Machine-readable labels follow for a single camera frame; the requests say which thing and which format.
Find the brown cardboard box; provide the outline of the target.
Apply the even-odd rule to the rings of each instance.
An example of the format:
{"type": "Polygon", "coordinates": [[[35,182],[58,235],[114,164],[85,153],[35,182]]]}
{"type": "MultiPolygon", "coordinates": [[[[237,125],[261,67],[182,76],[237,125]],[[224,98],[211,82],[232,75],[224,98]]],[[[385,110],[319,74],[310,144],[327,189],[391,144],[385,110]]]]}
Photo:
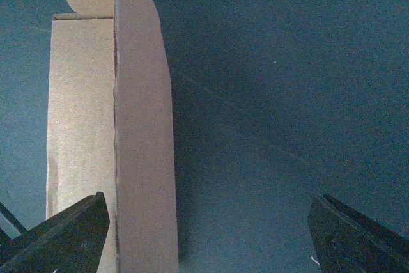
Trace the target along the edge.
{"type": "Polygon", "coordinates": [[[52,21],[46,215],[104,193],[100,272],[178,272],[171,78],[153,0],[67,0],[52,21]]]}

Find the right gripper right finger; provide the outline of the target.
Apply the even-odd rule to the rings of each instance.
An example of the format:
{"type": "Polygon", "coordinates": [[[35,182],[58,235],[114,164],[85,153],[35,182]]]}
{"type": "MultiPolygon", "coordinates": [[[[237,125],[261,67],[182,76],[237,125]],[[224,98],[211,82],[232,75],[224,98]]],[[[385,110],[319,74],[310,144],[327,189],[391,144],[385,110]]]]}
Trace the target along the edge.
{"type": "Polygon", "coordinates": [[[328,194],[313,198],[307,223],[322,272],[408,273],[408,239],[328,194]]]}

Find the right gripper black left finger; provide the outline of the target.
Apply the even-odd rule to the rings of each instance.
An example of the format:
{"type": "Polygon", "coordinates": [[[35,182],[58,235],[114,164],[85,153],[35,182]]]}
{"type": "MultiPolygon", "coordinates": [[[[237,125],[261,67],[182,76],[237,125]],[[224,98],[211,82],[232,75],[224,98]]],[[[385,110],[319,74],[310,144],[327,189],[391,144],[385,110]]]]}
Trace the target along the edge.
{"type": "Polygon", "coordinates": [[[27,230],[1,205],[17,231],[1,228],[1,272],[96,272],[110,225],[104,194],[86,196],[27,230]]]}

